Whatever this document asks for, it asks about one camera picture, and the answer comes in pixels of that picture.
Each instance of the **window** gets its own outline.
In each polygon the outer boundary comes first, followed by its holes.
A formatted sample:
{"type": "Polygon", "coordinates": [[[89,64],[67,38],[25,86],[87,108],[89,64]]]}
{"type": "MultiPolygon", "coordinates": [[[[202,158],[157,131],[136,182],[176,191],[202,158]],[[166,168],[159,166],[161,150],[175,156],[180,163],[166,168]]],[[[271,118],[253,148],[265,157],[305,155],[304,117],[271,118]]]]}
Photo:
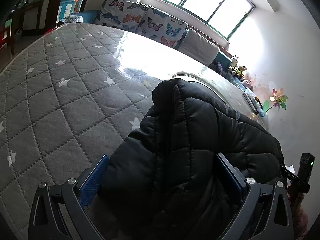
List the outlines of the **window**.
{"type": "Polygon", "coordinates": [[[229,39],[254,8],[249,0],[163,0],[197,17],[229,39]]]}

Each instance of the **toy pinwheel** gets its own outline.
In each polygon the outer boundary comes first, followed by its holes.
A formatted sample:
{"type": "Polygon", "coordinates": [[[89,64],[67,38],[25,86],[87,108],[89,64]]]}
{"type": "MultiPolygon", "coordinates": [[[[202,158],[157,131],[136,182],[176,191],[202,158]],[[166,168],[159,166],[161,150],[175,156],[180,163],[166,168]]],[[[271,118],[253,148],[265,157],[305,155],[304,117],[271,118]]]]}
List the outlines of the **toy pinwheel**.
{"type": "Polygon", "coordinates": [[[283,94],[283,89],[280,88],[278,91],[276,91],[276,89],[273,89],[272,91],[272,97],[270,97],[270,101],[273,102],[273,105],[271,107],[269,107],[269,101],[266,100],[263,103],[263,111],[267,112],[269,111],[272,107],[277,107],[278,110],[282,107],[285,110],[287,110],[287,106],[285,105],[285,102],[288,100],[289,98],[283,94]]]}

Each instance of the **pink plush toy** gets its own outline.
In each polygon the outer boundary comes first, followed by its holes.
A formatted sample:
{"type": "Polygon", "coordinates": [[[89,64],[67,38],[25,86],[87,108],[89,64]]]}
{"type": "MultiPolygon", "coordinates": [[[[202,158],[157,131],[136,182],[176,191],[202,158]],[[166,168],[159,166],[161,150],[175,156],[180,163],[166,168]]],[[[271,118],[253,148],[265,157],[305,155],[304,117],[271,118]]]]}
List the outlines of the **pink plush toy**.
{"type": "Polygon", "coordinates": [[[251,80],[250,79],[243,79],[241,84],[245,87],[245,88],[253,88],[253,85],[251,84],[251,80]]]}

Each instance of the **stuffed animal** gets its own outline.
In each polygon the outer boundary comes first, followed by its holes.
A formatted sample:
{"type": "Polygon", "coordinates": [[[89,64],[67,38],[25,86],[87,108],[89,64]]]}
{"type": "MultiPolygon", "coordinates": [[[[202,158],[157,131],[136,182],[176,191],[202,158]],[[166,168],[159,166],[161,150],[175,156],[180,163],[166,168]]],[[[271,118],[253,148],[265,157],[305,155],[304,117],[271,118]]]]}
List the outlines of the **stuffed animal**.
{"type": "Polygon", "coordinates": [[[230,72],[234,71],[234,69],[238,67],[237,66],[238,60],[239,60],[239,57],[237,57],[237,56],[233,56],[231,58],[231,65],[229,67],[230,72]]]}
{"type": "Polygon", "coordinates": [[[245,79],[241,82],[241,84],[245,87],[245,88],[249,88],[251,89],[253,87],[253,85],[251,84],[251,80],[250,79],[245,79]]]}
{"type": "Polygon", "coordinates": [[[245,70],[247,70],[247,67],[245,67],[245,66],[239,66],[239,67],[236,67],[233,71],[232,71],[232,75],[234,76],[234,75],[237,75],[238,76],[238,78],[243,78],[243,71],[245,71],[245,70]]]}

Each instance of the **floor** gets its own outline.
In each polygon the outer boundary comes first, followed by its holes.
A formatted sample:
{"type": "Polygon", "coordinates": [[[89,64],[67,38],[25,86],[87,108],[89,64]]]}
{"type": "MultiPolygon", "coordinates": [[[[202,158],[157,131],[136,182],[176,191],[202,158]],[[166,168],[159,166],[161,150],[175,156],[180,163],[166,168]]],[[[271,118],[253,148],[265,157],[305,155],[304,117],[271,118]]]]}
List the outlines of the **floor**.
{"type": "Polygon", "coordinates": [[[24,36],[16,41],[14,45],[15,54],[11,55],[11,47],[4,45],[0,49],[0,72],[7,66],[7,64],[13,60],[23,49],[29,46],[31,43],[36,41],[41,36],[24,36]]]}

